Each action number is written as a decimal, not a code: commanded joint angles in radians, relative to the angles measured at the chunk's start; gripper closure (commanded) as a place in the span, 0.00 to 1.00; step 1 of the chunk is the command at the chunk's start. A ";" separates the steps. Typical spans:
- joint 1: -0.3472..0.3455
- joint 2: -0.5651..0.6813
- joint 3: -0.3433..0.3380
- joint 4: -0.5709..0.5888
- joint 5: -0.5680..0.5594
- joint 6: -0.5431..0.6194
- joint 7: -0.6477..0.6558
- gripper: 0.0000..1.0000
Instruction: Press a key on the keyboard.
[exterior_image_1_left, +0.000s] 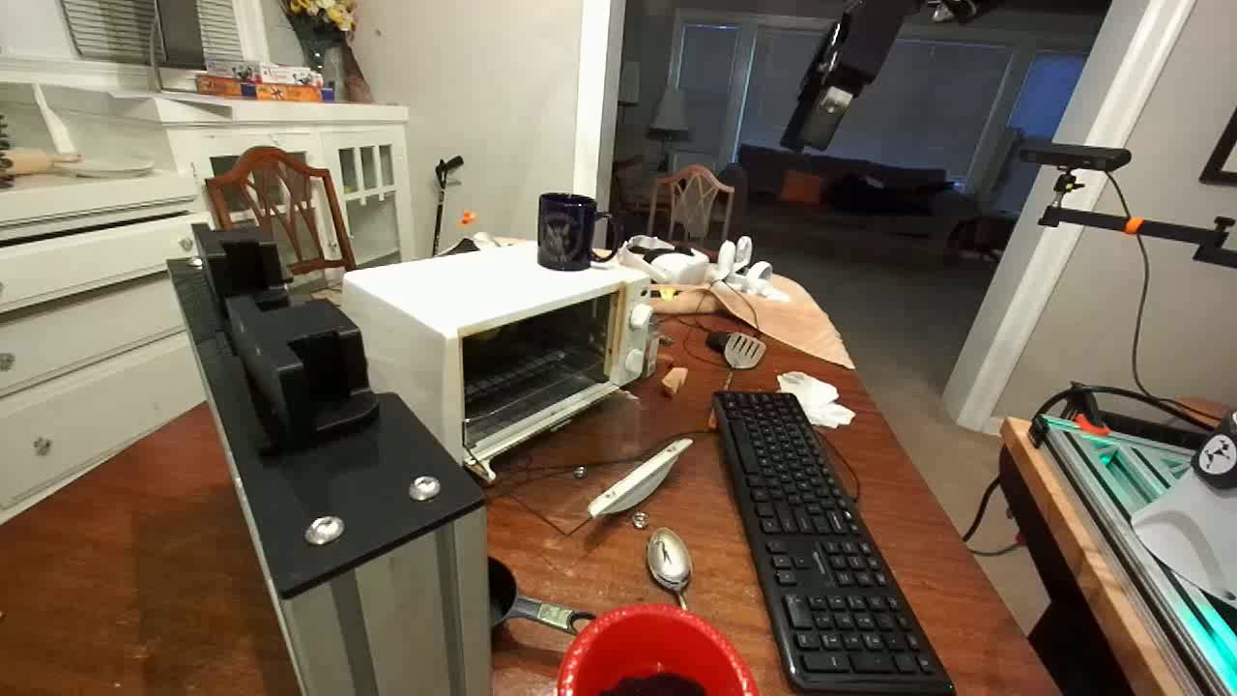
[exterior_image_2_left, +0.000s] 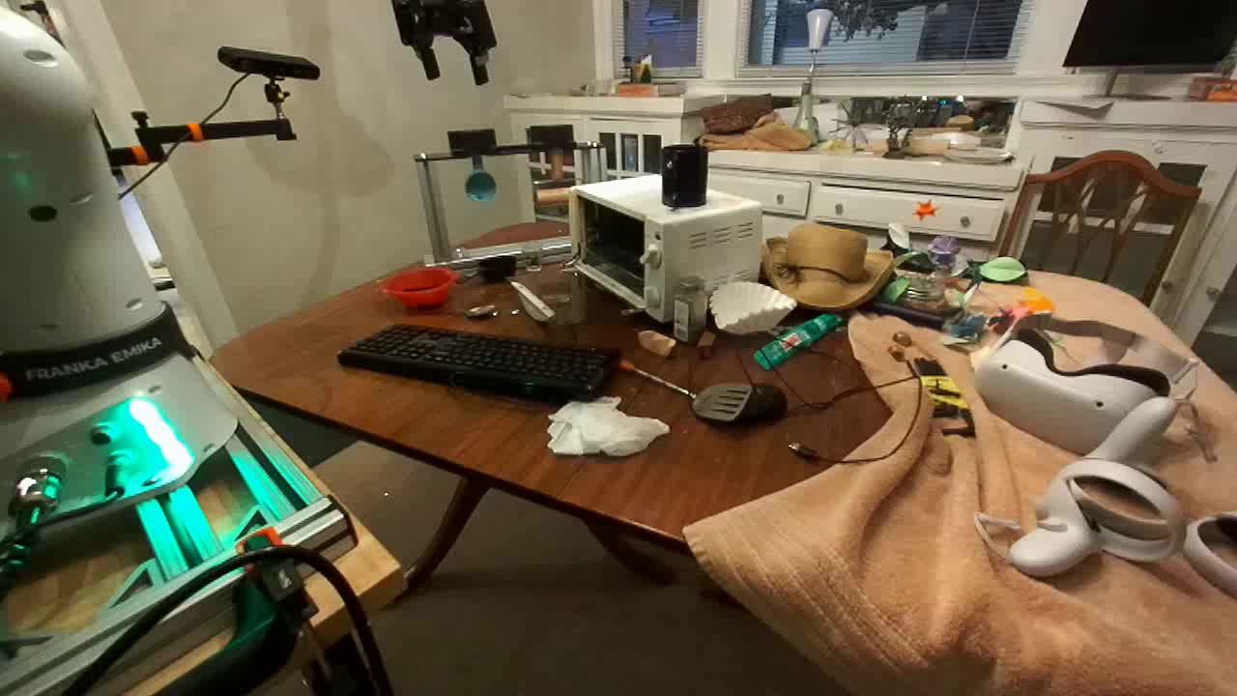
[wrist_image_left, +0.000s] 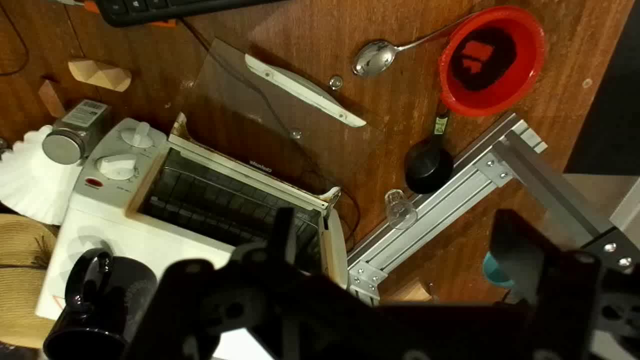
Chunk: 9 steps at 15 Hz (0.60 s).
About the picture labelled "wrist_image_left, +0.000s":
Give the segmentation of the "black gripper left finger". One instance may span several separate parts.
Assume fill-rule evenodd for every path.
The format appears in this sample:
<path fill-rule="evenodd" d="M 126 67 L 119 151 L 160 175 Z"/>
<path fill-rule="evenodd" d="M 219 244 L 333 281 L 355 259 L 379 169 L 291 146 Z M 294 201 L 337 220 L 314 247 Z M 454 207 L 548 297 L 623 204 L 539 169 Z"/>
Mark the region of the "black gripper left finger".
<path fill-rule="evenodd" d="M 318 333 L 294 303 L 303 273 L 288 261 L 294 209 L 280 207 L 266 242 L 230 261 L 181 259 L 167 267 L 126 360 L 210 360 L 222 333 L 247 327 L 277 360 L 320 360 Z"/>

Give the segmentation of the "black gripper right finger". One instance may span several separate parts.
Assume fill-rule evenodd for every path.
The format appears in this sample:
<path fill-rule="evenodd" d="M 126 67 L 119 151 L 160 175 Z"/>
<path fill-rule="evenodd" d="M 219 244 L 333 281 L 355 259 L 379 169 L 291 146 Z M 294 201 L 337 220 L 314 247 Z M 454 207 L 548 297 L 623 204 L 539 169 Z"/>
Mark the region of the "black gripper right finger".
<path fill-rule="evenodd" d="M 490 256 L 512 280 L 527 319 L 519 329 L 521 360 L 587 360 L 597 321 L 600 259 L 563 249 L 514 209 L 498 209 Z"/>

